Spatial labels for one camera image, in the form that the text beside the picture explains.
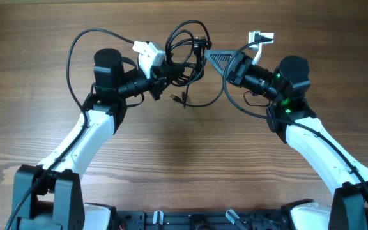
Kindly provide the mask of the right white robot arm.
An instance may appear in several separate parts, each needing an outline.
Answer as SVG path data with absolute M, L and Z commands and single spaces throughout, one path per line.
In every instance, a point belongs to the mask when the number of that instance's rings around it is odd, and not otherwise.
M 308 61 L 288 56 L 271 72 L 243 52 L 209 50 L 206 59 L 226 82 L 271 102 L 263 116 L 270 130 L 308 161 L 333 196 L 330 207 L 310 199 L 283 206 L 290 229 L 368 229 L 368 167 L 327 132 L 309 107 Z

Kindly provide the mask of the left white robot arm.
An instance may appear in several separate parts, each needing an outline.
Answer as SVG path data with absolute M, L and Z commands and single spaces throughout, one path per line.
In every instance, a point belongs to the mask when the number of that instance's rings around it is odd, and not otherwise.
M 49 156 L 15 173 L 7 229 L 119 229 L 115 207 L 84 202 L 81 179 L 123 122 L 126 99 L 150 92 L 158 100 L 170 78 L 184 71 L 166 64 L 153 43 L 136 43 L 134 50 L 137 61 L 110 48 L 94 55 L 95 81 L 76 125 Z

